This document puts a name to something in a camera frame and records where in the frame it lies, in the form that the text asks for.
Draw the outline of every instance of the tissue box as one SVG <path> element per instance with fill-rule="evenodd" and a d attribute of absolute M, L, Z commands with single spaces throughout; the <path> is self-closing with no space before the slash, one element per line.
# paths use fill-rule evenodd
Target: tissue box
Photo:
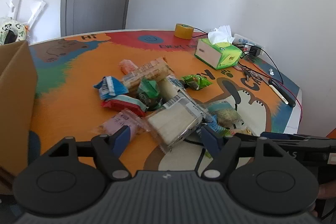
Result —
<path fill-rule="evenodd" d="M 235 66 L 242 51 L 229 42 L 211 44 L 209 39 L 198 40 L 195 56 L 214 69 L 224 69 Z"/>

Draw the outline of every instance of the red wire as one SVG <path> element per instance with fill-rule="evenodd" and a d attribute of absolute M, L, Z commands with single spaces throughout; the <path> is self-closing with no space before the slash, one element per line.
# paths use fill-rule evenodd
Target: red wire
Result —
<path fill-rule="evenodd" d="M 265 77 L 267 77 L 267 78 L 269 78 L 269 79 L 271 79 L 272 77 L 270 77 L 270 76 L 268 76 L 268 75 L 266 75 L 261 69 L 259 69 L 254 63 L 252 63 L 252 62 L 250 62 L 253 66 L 255 66 L 259 71 L 261 71 L 262 72 L 262 75 L 263 76 L 265 76 Z M 300 121 L 299 121 L 299 124 L 300 124 L 300 122 L 301 122 L 301 120 L 302 120 L 302 105 L 300 104 L 300 102 L 299 102 L 299 100 L 296 98 L 296 96 L 293 94 L 293 92 L 291 92 L 288 88 L 286 88 L 279 80 L 277 80 L 277 79 L 274 79 L 274 78 L 272 78 L 274 81 L 276 81 L 278 84 L 280 84 L 284 89 L 286 89 L 290 94 L 292 94 L 293 95 L 293 97 L 295 98 L 295 100 L 298 102 L 298 104 L 299 104 L 299 106 L 300 106 L 300 108 L 301 108 L 301 112 L 300 112 Z"/>

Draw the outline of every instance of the table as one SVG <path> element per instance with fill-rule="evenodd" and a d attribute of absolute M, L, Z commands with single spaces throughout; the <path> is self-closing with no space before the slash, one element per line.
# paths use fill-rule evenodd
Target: table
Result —
<path fill-rule="evenodd" d="M 90 130 L 108 120 L 115 111 L 102 108 L 92 86 L 105 75 L 121 79 L 118 63 L 130 59 L 138 66 L 164 56 L 177 77 L 200 74 L 214 84 L 189 94 L 200 102 L 226 99 L 238 104 L 237 111 L 256 133 L 263 131 L 297 132 L 300 108 L 285 105 L 262 81 L 252 77 L 246 82 L 234 68 L 214 70 L 194 57 L 197 40 L 175 37 L 173 31 L 120 30 L 64 37 L 30 46 L 38 73 L 37 96 L 31 131 L 41 142 L 41 153 L 65 136 L 77 141 L 90 140 Z M 251 66 L 246 60 L 243 65 Z M 255 65 L 268 72 L 275 68 L 257 59 Z M 285 86 L 298 98 L 301 90 L 283 75 Z M 231 83 L 230 90 L 224 86 Z M 200 157 L 202 147 L 181 142 L 164 154 L 149 134 L 141 134 L 120 157 L 134 175 L 137 170 L 190 170 L 201 172 L 210 159 Z M 88 158 L 82 162 L 93 165 Z"/>

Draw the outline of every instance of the cardboard box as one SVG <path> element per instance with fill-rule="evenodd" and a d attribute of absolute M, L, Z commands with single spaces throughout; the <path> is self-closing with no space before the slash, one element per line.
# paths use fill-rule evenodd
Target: cardboard box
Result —
<path fill-rule="evenodd" d="M 238 64 L 242 51 L 228 42 L 211 44 L 209 39 L 198 40 L 195 56 L 214 69 Z"/>
<path fill-rule="evenodd" d="M 28 165 L 28 134 L 36 82 L 27 42 L 1 45 L 0 169 L 13 176 Z"/>

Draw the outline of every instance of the wall outlet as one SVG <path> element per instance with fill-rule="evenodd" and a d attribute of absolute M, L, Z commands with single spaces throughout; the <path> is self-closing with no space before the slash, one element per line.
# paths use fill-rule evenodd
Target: wall outlet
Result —
<path fill-rule="evenodd" d="M 239 35 L 237 33 L 235 33 L 234 35 L 235 40 L 233 40 L 232 44 L 246 44 L 246 50 L 249 50 L 251 46 L 258 46 L 261 49 L 264 49 L 263 46 L 259 45 L 258 43 L 254 42 L 253 40 L 247 38 L 247 37 L 243 37 L 242 35 Z"/>

